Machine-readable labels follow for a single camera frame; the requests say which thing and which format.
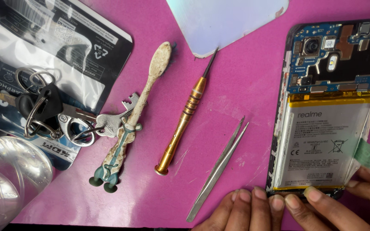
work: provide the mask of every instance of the toothbrush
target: toothbrush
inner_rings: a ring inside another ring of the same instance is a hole
[[[139,116],[146,104],[149,92],[155,81],[167,69],[172,53],[172,47],[169,42],[164,42],[155,51],[151,63],[149,65],[149,74],[146,85],[142,91],[129,118],[122,117],[122,126],[118,128],[118,142],[109,150],[102,162],[102,165],[95,170],[94,176],[89,179],[89,183],[93,186],[100,186],[104,181],[104,190],[109,193],[116,192],[118,189],[118,173],[125,159],[127,144],[132,143],[136,137],[136,131],[142,129],[142,125],[137,123]]]

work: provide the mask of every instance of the recycling symbol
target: recycling symbol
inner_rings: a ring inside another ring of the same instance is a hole
[[[94,49],[96,50],[95,51],[95,58],[96,59],[100,59],[100,58],[102,58],[102,56],[105,57],[108,54],[108,51],[103,49],[100,45],[95,44]]]

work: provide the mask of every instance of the hand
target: hand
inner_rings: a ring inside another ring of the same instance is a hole
[[[361,167],[357,174],[365,181],[349,181],[346,190],[370,200],[370,169]],[[370,225],[351,210],[314,187],[304,192],[309,205],[305,205],[293,194],[285,197],[288,211],[304,230],[369,231]]]
[[[192,231],[279,231],[284,206],[282,196],[267,198],[260,187],[255,187],[252,193],[235,190],[223,198],[210,218]]]

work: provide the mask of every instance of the green tape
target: green tape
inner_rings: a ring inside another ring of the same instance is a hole
[[[358,149],[354,158],[363,166],[370,169],[370,144],[365,140],[359,141]]]

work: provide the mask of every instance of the tweezers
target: tweezers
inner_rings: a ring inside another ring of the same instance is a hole
[[[211,173],[209,174],[208,179],[205,181],[205,184],[203,185],[201,191],[199,192],[199,195],[194,205],[192,206],[191,211],[188,214],[188,217],[186,219],[187,222],[192,222],[194,220],[203,202],[205,202],[213,186],[218,181],[219,177],[221,176],[222,172],[227,166],[229,159],[234,153],[236,147],[238,146],[240,139],[242,138],[243,134],[245,133],[246,128],[248,127],[249,122],[245,125],[244,129],[239,134],[238,138],[236,138],[236,135],[238,134],[239,129],[242,126],[244,119],[245,119],[245,116],[242,117],[242,119],[239,121],[239,125],[234,131],[234,134],[231,136],[231,139],[229,140],[228,144],[225,146],[225,149],[223,150],[222,154],[219,156],[218,160],[213,166],[213,169]]]

